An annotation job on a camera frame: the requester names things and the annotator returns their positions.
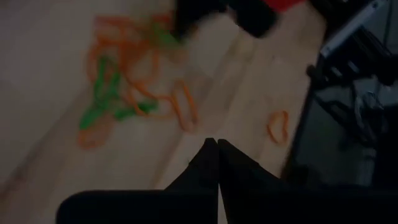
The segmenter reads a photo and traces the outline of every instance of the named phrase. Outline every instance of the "pile of rubber bands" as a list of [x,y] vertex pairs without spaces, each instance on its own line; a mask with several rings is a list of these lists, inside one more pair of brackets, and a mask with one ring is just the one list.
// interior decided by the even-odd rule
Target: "pile of rubber bands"
[[[177,91],[182,90],[187,97],[192,123],[198,121],[198,113],[193,98],[183,80],[176,80],[170,95],[156,95],[147,90],[159,76],[159,57],[162,48],[178,47],[178,42],[170,35],[171,17],[152,16],[146,26],[140,26],[126,17],[97,17],[95,19],[95,42],[88,53],[87,74],[93,84],[94,100],[80,121],[78,143],[84,149],[103,145],[109,137],[115,121],[123,121],[131,116],[145,116],[158,119],[173,118],[176,114],[184,131],[190,131],[188,122],[183,120],[177,101]],[[102,27],[117,30],[117,37],[110,37]],[[134,31],[140,40],[128,34]],[[116,49],[116,55],[109,55]],[[132,70],[143,58],[151,54],[151,73],[145,78],[134,78]],[[124,81],[128,87],[121,89]],[[145,96],[138,102],[133,90]],[[151,114],[158,108],[159,101],[166,101],[172,110],[165,115]]]

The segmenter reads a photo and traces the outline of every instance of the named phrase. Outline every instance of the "red object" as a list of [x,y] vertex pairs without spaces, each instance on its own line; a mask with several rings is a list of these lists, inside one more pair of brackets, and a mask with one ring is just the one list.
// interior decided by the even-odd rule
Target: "red object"
[[302,2],[304,0],[264,0],[269,7],[277,12],[283,12],[294,4]]

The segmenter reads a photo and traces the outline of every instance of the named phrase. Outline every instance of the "wooden floor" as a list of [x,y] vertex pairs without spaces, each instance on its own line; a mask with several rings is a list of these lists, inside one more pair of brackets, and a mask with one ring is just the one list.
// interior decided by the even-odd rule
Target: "wooden floor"
[[[84,190],[163,189],[208,137],[227,139],[279,176],[309,86],[305,70],[316,61],[324,26],[302,3],[282,15],[264,39],[240,32],[213,75],[162,62],[162,78],[153,89],[167,91],[174,78],[185,79],[199,108],[193,134],[184,133],[176,119],[133,118],[118,123],[105,146],[82,151],[76,124],[91,101],[87,88],[7,183],[0,222],[53,223],[62,200]],[[285,146],[266,133],[269,115],[281,110],[290,118]]]

